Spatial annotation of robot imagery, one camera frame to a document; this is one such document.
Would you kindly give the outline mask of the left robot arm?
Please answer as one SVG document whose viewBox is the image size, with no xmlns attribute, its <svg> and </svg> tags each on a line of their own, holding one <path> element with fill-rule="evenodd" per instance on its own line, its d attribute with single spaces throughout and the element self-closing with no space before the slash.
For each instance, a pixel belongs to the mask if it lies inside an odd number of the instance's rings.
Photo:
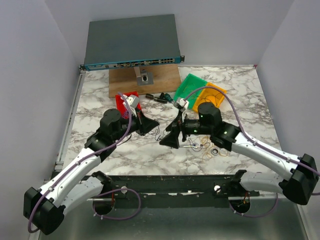
<svg viewBox="0 0 320 240">
<path fill-rule="evenodd" d="M 116 149 L 126 135 L 136 132 L 140 136 L 159 126 L 156 120 L 146 117 L 140 110 L 128 119 L 117 109 L 108 109 L 77 157 L 58 175 L 39 189 L 29 188 L 24 194 L 23 215 L 32 226 L 45 235 L 54 232 L 65 216 L 75 207 L 95 196 L 107 197 L 111 185 L 102 173 L 80 183 L 92 169 L 101 164 Z"/>
</svg>

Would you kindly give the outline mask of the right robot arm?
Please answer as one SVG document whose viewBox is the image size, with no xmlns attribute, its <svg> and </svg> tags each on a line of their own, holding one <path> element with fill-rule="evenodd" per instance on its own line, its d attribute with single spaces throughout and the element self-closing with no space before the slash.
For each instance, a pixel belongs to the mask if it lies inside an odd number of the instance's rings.
<svg viewBox="0 0 320 240">
<path fill-rule="evenodd" d="M 221 149 L 249 157 L 273 171 L 253 173 L 239 171 L 239 178 L 230 183 L 230 191 L 241 196 L 247 191 L 279 193 L 299 205 L 306 205 L 319 181 L 315 159 L 304 154 L 290 154 L 248 135 L 239 126 L 222 120 L 221 111 L 210 102 L 198 107 L 198 119 L 189 119 L 182 110 L 166 128 L 168 135 L 159 143 L 177 149 L 179 136 L 185 141 L 190 135 L 208 135 Z"/>
</svg>

